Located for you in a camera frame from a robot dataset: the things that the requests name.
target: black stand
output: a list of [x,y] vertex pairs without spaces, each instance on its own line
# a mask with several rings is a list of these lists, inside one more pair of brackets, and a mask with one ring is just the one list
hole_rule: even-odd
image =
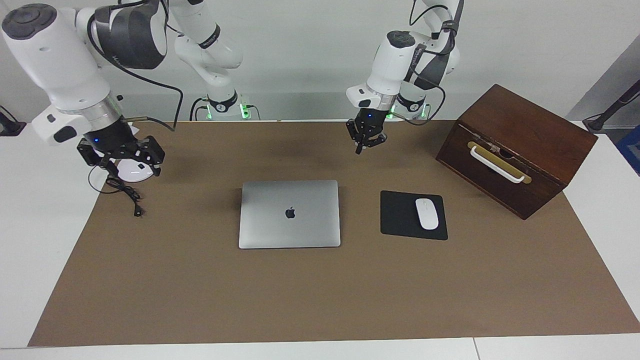
[[627,90],[627,92],[625,92],[616,102],[614,102],[613,105],[611,105],[607,109],[607,111],[602,113],[600,117],[591,121],[585,120],[583,121],[584,125],[591,132],[602,130],[602,126],[604,126],[604,123],[609,120],[609,118],[612,117],[613,114],[615,114],[618,110],[633,101],[638,93],[640,93],[640,80],[633,84],[633,86],[631,86],[629,90]]
[[0,127],[2,128],[0,136],[18,136],[25,126],[27,126],[26,122],[11,121],[5,114],[0,112]]

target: apple logo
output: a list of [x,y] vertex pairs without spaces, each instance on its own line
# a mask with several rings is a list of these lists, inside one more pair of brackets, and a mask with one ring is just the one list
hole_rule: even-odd
[[287,211],[284,212],[284,215],[287,215],[287,218],[294,218],[294,217],[296,217],[295,211],[296,210],[293,208],[293,206],[291,206],[290,209],[288,209]]

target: white handle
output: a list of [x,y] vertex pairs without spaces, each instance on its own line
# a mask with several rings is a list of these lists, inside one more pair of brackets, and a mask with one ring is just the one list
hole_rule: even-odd
[[505,179],[511,181],[514,184],[520,184],[522,181],[524,181],[525,176],[522,176],[520,179],[513,177],[511,174],[501,169],[498,165],[483,158],[480,154],[476,152],[476,148],[477,146],[474,146],[473,148],[471,148],[471,156],[473,156],[477,161],[480,161],[481,163],[485,164],[487,167],[496,171],[498,174],[502,175]]

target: blue object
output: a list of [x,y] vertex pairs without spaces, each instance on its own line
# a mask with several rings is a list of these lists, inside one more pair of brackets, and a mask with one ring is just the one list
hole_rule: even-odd
[[618,141],[616,147],[640,175],[640,125],[636,126],[629,135]]

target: box handle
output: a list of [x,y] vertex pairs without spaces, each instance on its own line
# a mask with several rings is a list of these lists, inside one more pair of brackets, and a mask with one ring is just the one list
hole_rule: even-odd
[[502,175],[505,179],[511,181],[514,184],[531,184],[531,178],[527,174],[511,166],[508,162],[498,158],[490,151],[476,144],[475,142],[469,142],[467,147],[471,149],[471,156],[477,161],[485,164],[487,167]]

